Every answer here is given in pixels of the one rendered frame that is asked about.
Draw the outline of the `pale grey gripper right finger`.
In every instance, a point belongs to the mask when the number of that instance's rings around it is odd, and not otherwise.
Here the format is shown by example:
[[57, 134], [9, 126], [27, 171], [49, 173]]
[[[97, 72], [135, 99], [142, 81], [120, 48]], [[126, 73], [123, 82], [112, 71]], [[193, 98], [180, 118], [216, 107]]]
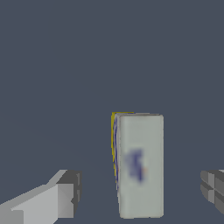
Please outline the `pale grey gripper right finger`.
[[202, 171], [200, 178], [203, 196], [217, 209], [224, 209], [224, 170]]

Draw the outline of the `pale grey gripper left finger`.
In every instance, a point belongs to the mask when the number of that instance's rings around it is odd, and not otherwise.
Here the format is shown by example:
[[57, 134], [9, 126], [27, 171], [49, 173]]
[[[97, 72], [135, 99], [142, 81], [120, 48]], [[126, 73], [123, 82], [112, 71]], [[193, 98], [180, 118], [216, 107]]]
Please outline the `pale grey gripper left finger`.
[[45, 185], [0, 205], [0, 224], [55, 224], [73, 218], [82, 195], [82, 171], [59, 170]]

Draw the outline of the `white box with blue print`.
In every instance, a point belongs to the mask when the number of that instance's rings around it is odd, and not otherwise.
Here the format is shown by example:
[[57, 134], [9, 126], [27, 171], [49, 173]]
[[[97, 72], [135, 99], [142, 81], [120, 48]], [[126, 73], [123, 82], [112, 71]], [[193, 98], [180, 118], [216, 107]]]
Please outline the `white box with blue print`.
[[123, 219], [164, 215], [164, 117], [114, 112], [111, 149]]

